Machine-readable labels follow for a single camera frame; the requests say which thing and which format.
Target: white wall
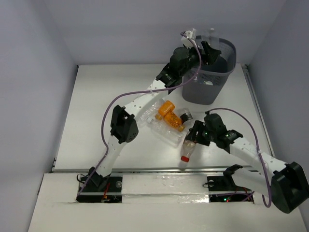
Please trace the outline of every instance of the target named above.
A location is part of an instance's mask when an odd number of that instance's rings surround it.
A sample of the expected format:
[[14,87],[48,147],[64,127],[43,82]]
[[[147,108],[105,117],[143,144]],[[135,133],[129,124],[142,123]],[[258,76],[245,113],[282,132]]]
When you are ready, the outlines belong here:
[[[309,180],[309,1],[288,0],[250,64],[275,155]],[[300,207],[309,229],[309,200]]]
[[45,0],[77,64],[165,63],[207,25],[249,63],[286,0]]
[[0,31],[0,231],[25,232],[57,151],[76,65],[41,0],[2,0]]

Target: wire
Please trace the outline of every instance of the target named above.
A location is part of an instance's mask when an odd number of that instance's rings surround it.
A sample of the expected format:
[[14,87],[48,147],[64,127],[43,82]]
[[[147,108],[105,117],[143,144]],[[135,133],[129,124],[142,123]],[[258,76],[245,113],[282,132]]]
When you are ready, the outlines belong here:
[[245,202],[246,200],[251,200],[251,197],[253,196],[254,192],[252,192],[251,194],[249,194],[245,199],[242,200],[242,202]]
[[143,90],[143,91],[134,91],[134,92],[129,92],[129,93],[123,93],[119,96],[117,96],[114,100],[112,100],[112,102],[108,105],[108,107],[106,108],[106,111],[104,113],[104,116],[103,116],[103,119],[102,119],[102,124],[101,124],[101,137],[102,137],[102,141],[104,143],[104,145],[106,146],[106,151],[105,151],[105,154],[104,156],[101,158],[101,160],[98,162],[98,164],[96,165],[96,167],[94,168],[94,170],[92,171],[92,173],[89,174],[88,178],[86,179],[85,183],[83,184],[81,190],[77,193],[77,196],[79,196],[82,191],[84,190],[85,186],[87,185],[88,181],[90,180],[90,178],[92,177],[92,175],[95,173],[95,171],[98,169],[98,167],[101,165],[101,163],[105,160],[105,158],[107,157],[107,154],[109,152],[109,147],[108,147],[108,144],[107,142],[105,141],[105,138],[104,138],[104,123],[105,123],[105,119],[106,119],[106,116],[107,116],[107,113],[108,111],[110,110],[111,106],[115,103],[115,101],[117,101],[119,98],[121,97],[124,97],[124,96],[128,96],[128,95],[132,95],[132,94],[142,94],[142,93],[152,93],[152,92],[162,92],[162,91],[170,91],[170,90],[174,90],[174,89],[177,89],[177,88],[180,88],[186,84],[188,84],[189,82],[193,81],[197,75],[198,75],[198,72],[200,71],[201,67],[202,67],[202,57],[201,57],[201,54],[199,52],[199,49],[196,45],[196,43],[190,39],[188,36],[186,36],[184,33],[180,33],[181,36],[183,37],[186,37],[190,43],[194,46],[194,48],[196,49],[197,51],[197,55],[198,55],[198,58],[199,58],[199,65],[198,65],[198,68],[197,68],[197,71],[195,72],[195,74],[188,80],[186,81],[185,83],[182,83],[178,86],[174,86],[174,87],[169,87],[169,88],[162,88],[162,89],[153,89],[153,90]]
[[247,193],[244,192],[230,192],[230,193],[220,193],[220,194],[216,194],[216,197],[223,197],[223,196],[233,196],[233,195],[246,195],[248,196]]
[[244,190],[245,190],[245,192],[248,194],[248,191],[247,191],[247,189],[245,188],[245,187],[242,187]]
[[104,191],[104,195],[103,195],[103,199],[106,199],[107,197],[106,197],[106,193],[108,192],[108,189],[110,188],[110,183],[108,183],[107,184],[107,187],[106,187],[106,189],[105,189],[105,191]]
[[86,177],[84,174],[79,173],[79,174],[77,174],[76,179],[77,179],[77,181],[78,181],[79,183],[84,184],[84,181],[82,181],[82,180],[79,178],[80,175],[83,176],[83,177]]
[[253,125],[250,123],[250,121],[248,119],[245,118],[245,116],[243,116],[242,114],[238,113],[235,110],[228,109],[228,108],[214,108],[214,109],[209,110],[208,112],[214,111],[214,110],[228,110],[228,111],[231,111],[231,112],[239,115],[240,117],[242,117],[249,124],[249,126],[251,127],[251,130],[252,130],[252,132],[254,134],[257,154],[258,154],[258,157],[259,157],[259,159],[261,161],[261,164],[262,164],[262,167],[263,167],[263,172],[264,172],[264,176],[265,176],[265,179],[266,179],[266,186],[267,186],[267,190],[268,190],[268,203],[266,203],[265,196],[262,195],[263,203],[264,203],[264,205],[267,208],[270,208],[272,199],[271,199],[271,189],[270,189],[269,179],[268,179],[268,175],[267,175],[267,169],[266,169],[266,166],[265,166],[264,161],[263,161],[263,157],[262,157],[262,154],[261,154],[261,151],[260,151],[259,141],[257,139],[257,135],[256,135],[256,132],[255,132],[255,130],[253,128]]

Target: plastic packaging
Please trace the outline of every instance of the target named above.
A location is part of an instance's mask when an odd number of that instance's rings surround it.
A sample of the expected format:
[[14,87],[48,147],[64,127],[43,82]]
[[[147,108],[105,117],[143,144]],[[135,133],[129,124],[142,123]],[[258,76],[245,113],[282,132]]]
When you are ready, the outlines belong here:
[[183,109],[178,110],[178,112],[179,112],[182,124],[185,126],[185,128],[188,130],[192,128],[194,124],[194,120],[193,120],[193,117],[189,109],[183,108]]
[[175,106],[170,101],[166,101],[159,109],[158,114],[155,115],[155,118],[158,120],[164,119],[166,123],[170,126],[175,128],[178,131],[183,131],[184,125],[180,118],[175,115],[173,110]]
[[147,121],[147,119],[153,115],[155,115],[160,107],[164,104],[164,100],[161,98],[155,104],[153,104],[138,120],[137,124],[139,127],[143,127]]
[[190,160],[190,156],[192,155],[192,153],[194,152],[196,143],[190,141],[190,140],[184,140],[183,142],[183,154],[181,157],[181,160],[183,162],[189,162]]
[[183,134],[169,127],[164,121],[157,120],[154,117],[147,119],[149,127],[169,144],[178,146],[183,140]]

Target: white table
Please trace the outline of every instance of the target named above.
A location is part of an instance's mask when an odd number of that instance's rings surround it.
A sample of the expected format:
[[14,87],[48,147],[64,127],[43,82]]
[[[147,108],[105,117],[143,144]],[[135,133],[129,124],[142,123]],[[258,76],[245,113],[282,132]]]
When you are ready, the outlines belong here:
[[[164,65],[98,65],[80,66],[70,102],[63,136],[56,158],[55,172],[87,171],[102,157],[105,147],[100,127],[107,105],[119,94],[146,89]],[[136,96],[119,99],[120,106]],[[215,107],[227,107],[247,117],[256,129],[261,149],[269,152],[267,138],[256,112],[242,68],[237,64],[225,86],[212,105],[198,105],[185,101],[182,90],[173,91],[168,99],[176,108],[187,107],[195,119],[203,120],[204,112]],[[105,137],[110,134],[111,113],[107,116]],[[246,122],[232,112],[218,111],[228,129],[242,133],[254,142]],[[173,148],[153,135],[148,127],[140,129],[137,138],[129,143],[118,157],[114,170],[177,170],[180,167],[181,145]],[[188,169],[226,168],[233,164],[246,166],[243,161],[214,144],[197,146]]]
[[207,194],[201,187],[204,176],[175,181],[171,176],[124,176],[123,193],[132,197],[106,204],[75,202],[76,174],[45,174],[29,232],[306,232],[298,208],[288,215],[274,205],[268,209],[259,194],[255,204],[197,201]]

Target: black object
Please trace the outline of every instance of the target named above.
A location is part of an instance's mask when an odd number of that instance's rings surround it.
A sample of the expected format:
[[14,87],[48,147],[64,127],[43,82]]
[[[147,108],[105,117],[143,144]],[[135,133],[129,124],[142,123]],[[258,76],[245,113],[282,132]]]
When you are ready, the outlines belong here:
[[198,144],[209,146],[210,142],[216,143],[217,147],[230,153],[230,144],[237,138],[242,138],[242,134],[236,130],[227,130],[221,117],[218,114],[206,112],[204,123],[195,121],[185,139]]
[[209,191],[237,191],[242,186],[235,185],[232,174],[235,173],[236,170],[242,168],[242,166],[235,164],[231,167],[228,167],[223,175],[219,176],[207,176],[207,184]]
[[182,123],[185,123],[189,120],[193,120],[193,117],[189,111],[186,111],[184,114],[180,115]]
[[139,133],[134,115],[129,115],[124,107],[115,106],[112,111],[111,135],[123,142],[131,142]]
[[[88,176],[92,174],[94,169],[95,167],[91,167],[89,169]],[[83,182],[84,181],[83,179],[85,177],[87,178],[87,176],[82,177],[80,182]],[[110,175],[103,177],[102,175],[99,175],[97,172],[94,172],[84,189],[92,189],[92,190],[95,189],[95,191],[101,191],[106,187],[109,178]]]
[[274,205],[288,214],[309,198],[309,185],[302,167],[293,162],[271,179],[271,197]]
[[76,198],[81,203],[121,203],[122,177],[111,176],[107,179],[106,185],[98,189],[96,185],[87,184],[82,193]]
[[[211,48],[206,41],[204,41],[203,48],[206,49],[204,52],[199,49],[202,63],[205,65],[214,64],[220,56],[221,51]],[[178,86],[183,81],[183,76],[198,64],[199,58],[194,47],[178,47],[174,50],[173,55],[169,59],[169,63],[159,73],[156,80],[162,81],[166,88]]]
[[218,59],[218,57],[221,55],[221,51],[210,47],[207,41],[202,41],[201,44],[205,51],[205,56],[207,57],[207,58],[204,58],[205,59],[204,63],[209,64],[209,65],[214,64],[216,60]]
[[[244,194],[232,194],[230,196],[220,196],[216,194],[209,195],[209,202],[242,202],[247,196]],[[253,196],[249,197],[246,202],[253,202]]]

